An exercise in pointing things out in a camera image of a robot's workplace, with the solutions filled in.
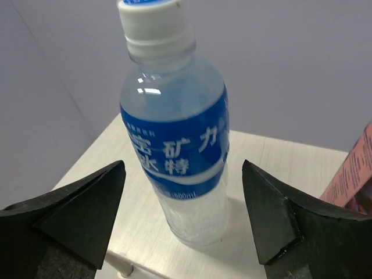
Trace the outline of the blue label water bottle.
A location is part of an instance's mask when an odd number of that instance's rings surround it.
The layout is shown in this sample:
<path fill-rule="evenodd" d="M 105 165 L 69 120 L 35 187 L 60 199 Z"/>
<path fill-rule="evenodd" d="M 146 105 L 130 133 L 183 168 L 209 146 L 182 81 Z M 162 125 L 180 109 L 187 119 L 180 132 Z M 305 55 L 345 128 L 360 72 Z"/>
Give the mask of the blue label water bottle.
<path fill-rule="evenodd" d="M 120 111 L 139 163 L 172 233 L 206 246 L 228 219 L 228 93 L 198 56 L 187 1 L 118 1 L 134 68 Z"/>

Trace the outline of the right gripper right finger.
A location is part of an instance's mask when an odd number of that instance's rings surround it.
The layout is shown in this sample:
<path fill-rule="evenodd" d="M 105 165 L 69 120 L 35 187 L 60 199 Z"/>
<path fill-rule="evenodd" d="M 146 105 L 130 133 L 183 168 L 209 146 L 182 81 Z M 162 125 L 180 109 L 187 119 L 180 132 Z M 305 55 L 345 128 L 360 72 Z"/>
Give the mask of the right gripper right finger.
<path fill-rule="evenodd" d="M 244 198 L 267 278 L 371 278 L 371 217 L 324 202 L 245 160 Z"/>

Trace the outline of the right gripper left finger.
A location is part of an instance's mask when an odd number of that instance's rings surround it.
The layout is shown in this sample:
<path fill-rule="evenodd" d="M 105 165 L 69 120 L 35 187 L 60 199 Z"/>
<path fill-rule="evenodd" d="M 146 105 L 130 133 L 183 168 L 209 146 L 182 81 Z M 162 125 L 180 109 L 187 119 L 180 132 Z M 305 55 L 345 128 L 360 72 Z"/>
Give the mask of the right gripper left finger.
<path fill-rule="evenodd" d="M 126 180 L 123 161 L 1 209 L 1 278 L 94 278 Z"/>

